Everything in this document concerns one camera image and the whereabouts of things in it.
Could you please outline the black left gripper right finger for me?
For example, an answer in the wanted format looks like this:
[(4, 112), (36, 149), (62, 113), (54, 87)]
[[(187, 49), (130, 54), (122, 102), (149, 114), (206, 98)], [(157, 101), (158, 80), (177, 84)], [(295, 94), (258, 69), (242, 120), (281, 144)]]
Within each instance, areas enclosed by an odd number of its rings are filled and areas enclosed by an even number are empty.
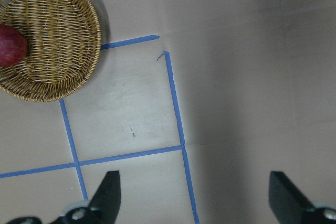
[(314, 212), (314, 205), (280, 171), (270, 172), (268, 202), (279, 223), (303, 223), (304, 216)]

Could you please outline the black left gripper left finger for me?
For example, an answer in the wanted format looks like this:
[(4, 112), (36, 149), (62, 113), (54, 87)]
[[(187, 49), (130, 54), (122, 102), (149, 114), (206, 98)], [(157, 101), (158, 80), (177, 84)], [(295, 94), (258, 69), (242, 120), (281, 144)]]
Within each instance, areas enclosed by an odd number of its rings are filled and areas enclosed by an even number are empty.
[(92, 197), (88, 208), (94, 223), (115, 223), (121, 206), (121, 182), (119, 171), (106, 173)]

